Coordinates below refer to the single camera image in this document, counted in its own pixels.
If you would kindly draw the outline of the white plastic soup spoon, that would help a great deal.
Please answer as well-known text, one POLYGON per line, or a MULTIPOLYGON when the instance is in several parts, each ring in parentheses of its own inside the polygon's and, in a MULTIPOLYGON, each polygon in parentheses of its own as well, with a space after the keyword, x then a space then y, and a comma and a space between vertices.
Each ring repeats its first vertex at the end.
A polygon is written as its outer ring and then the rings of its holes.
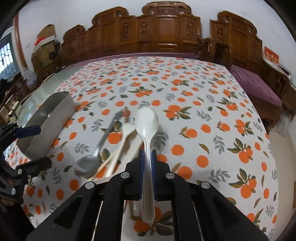
POLYGON ((152 223, 155 218, 152 179, 151 141, 159 128, 156 112, 149 107, 140 108, 135 116, 135 128, 144 144, 144 172, 142 180, 142 220, 152 223))

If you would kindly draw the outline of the cream plastic chopstick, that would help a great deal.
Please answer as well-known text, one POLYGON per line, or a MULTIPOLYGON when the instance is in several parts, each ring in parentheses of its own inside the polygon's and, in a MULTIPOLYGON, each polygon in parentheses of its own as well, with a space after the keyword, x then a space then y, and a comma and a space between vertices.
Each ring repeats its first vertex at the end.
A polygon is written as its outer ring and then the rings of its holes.
MULTIPOLYGON (((142 139, 137 132, 133 132, 127 140, 131 142, 131 144, 126 151, 126 154, 123 156, 123 160, 121 161, 119 168, 124 167, 128 162, 132 161, 138 153, 140 146, 142 145, 142 139)), ((117 148, 112 154, 110 154, 110 156, 103 162, 103 164, 99 166, 95 174, 88 179, 88 181, 93 181, 96 176, 109 164, 109 162, 114 159, 115 155, 118 152, 119 148, 117 148)))

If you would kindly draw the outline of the stainless steel spoon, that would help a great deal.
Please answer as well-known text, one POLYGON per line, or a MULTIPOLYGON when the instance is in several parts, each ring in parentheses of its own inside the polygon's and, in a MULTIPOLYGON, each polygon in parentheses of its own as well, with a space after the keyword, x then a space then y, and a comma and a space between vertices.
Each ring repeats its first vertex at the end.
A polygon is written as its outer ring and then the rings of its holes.
POLYGON ((122 118, 122 116, 123 116, 123 110, 117 112, 113 117, 108 129, 105 131, 104 135, 100 139, 94 153, 92 155, 84 156, 83 158, 77 161, 74 169, 74 174, 76 176, 82 177, 82 178, 89 178, 96 173, 96 170, 101 164, 101 161, 99 160, 99 157, 98 157, 99 152, 103 147, 103 144, 105 143, 109 133, 112 131, 112 128, 115 127, 117 121, 119 121, 122 118))

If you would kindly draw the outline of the stainless steel utensil tray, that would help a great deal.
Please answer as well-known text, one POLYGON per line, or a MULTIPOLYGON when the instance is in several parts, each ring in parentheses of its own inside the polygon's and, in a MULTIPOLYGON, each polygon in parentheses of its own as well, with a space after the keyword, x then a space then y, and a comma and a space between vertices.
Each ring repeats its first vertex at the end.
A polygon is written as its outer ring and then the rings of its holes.
POLYGON ((20 138, 16 145, 31 161, 47 156, 51 145, 75 112, 75 103, 69 92, 56 92, 49 96, 25 125, 39 126, 36 136, 20 138))

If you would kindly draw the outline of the orange print tablecloth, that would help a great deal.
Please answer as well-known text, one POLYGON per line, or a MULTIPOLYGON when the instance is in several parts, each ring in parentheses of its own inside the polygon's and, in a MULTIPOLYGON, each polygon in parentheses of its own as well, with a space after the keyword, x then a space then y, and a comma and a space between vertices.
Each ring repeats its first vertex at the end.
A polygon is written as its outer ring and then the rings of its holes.
MULTIPOLYGON (((53 93, 67 91, 75 112, 51 145, 52 167, 29 180, 21 214, 1 217, 1 240, 21 240, 86 179, 76 162, 93 154, 115 114, 127 106, 130 122, 147 106, 159 118, 152 140, 158 160, 186 181, 209 182, 238 208, 263 240, 273 240, 278 181, 270 140, 253 103, 223 66, 173 57, 122 57, 83 63, 51 77, 23 105, 25 125, 53 93)), ((120 145, 124 118, 100 152, 106 160, 120 145)))

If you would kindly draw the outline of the window with grille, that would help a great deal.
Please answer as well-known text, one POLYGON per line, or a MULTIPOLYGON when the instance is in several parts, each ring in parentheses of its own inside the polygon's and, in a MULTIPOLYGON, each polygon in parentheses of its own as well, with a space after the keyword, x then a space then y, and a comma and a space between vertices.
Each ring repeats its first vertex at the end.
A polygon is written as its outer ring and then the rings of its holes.
POLYGON ((11 74, 15 72, 14 60, 11 53, 10 43, 1 48, 1 74, 11 74))

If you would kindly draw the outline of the stacked cardboard boxes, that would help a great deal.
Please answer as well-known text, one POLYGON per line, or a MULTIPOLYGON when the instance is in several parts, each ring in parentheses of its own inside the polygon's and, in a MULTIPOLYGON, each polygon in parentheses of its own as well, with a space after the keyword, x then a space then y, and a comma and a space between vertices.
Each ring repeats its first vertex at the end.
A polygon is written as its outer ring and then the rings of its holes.
POLYGON ((60 42, 56 40, 54 25, 49 24, 38 33, 31 61, 40 80, 60 69, 60 42))

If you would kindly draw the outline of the purple seat cushion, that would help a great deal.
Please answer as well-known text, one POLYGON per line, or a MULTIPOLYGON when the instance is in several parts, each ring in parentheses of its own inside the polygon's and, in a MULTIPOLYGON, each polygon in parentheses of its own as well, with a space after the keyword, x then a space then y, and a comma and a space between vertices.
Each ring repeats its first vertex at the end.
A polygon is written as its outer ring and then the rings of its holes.
POLYGON ((282 105, 281 99, 257 74, 236 65, 232 65, 229 71, 248 96, 262 99, 275 106, 282 105))

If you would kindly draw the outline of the carved wooden sofa bench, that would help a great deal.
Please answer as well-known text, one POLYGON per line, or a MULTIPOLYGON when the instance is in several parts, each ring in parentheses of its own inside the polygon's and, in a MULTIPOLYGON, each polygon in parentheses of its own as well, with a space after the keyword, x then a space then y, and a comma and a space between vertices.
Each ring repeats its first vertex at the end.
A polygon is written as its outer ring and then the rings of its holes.
POLYGON ((179 1, 146 4, 142 15, 117 6, 102 11, 88 29, 76 25, 63 36, 61 63, 71 65, 99 57, 141 52, 203 55, 209 42, 201 38, 201 21, 179 1))

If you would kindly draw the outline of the red gold gift box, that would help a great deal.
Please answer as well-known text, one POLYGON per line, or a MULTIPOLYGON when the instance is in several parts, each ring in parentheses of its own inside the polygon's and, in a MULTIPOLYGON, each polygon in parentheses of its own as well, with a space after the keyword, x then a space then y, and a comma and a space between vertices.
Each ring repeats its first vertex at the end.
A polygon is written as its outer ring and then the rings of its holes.
POLYGON ((278 54, 274 53, 271 49, 264 47, 263 57, 265 60, 268 60, 269 62, 278 65, 279 63, 279 56, 278 54))

